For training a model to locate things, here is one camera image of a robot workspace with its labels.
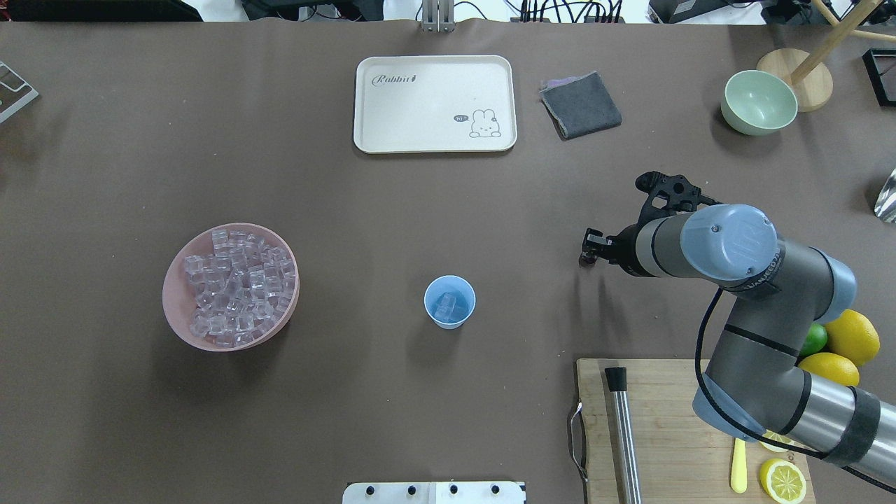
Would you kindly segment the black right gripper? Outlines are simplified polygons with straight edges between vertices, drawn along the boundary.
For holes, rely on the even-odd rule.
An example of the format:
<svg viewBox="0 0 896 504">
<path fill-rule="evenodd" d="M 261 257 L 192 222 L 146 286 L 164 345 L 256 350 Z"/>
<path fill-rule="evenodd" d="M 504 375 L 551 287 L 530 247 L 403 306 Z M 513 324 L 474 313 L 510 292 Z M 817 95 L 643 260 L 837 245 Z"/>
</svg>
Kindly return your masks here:
<svg viewBox="0 0 896 504">
<path fill-rule="evenodd" d="M 641 264 L 636 255 L 637 224 L 625 227 L 617 235 L 605 236 L 599 230 L 588 227 L 582 240 L 582 254 L 596 256 L 596 260 L 618 265 L 632 277 L 641 276 Z"/>
</svg>

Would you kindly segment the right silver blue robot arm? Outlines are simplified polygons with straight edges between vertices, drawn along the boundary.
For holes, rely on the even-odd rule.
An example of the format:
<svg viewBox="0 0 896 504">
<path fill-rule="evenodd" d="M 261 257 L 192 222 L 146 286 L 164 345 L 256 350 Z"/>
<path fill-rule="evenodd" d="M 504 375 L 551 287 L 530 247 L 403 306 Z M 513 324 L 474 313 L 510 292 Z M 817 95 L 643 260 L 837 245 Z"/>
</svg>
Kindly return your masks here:
<svg viewBox="0 0 896 504">
<path fill-rule="evenodd" d="M 894 407 L 797 367 L 812 323 L 837 319 L 855 299 L 847 265 L 781 238 L 745 204 L 643 221 L 617 236 L 589 229 L 580 262 L 599 258 L 634 277 L 704 279 L 735 297 L 707 366 L 694 357 L 701 420 L 745 441 L 767 431 L 792 438 L 804 455 L 894 491 Z"/>
</svg>

